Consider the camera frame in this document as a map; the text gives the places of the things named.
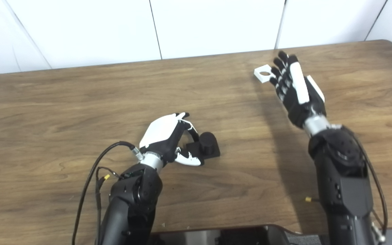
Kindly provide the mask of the white and black right hand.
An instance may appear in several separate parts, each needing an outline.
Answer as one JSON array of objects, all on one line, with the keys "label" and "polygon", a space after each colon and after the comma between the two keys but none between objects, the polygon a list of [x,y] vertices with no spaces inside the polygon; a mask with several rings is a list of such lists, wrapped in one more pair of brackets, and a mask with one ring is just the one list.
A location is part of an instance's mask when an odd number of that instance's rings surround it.
[{"label": "white and black right hand", "polygon": [[269,82],[285,107],[289,121],[303,129],[306,120],[327,116],[325,97],[311,76],[303,74],[296,55],[279,51],[273,60]]}]

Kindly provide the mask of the white and black left hand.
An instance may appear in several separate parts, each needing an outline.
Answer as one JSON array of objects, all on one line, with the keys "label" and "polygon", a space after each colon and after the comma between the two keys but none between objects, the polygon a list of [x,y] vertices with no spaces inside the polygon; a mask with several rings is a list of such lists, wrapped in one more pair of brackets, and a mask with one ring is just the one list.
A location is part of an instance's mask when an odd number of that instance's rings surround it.
[{"label": "white and black left hand", "polygon": [[153,121],[140,141],[141,164],[155,169],[158,173],[168,164],[178,162],[187,166],[202,166],[204,160],[192,155],[187,149],[178,146],[184,132],[193,141],[199,141],[194,125],[185,118],[189,113],[173,113]]}]

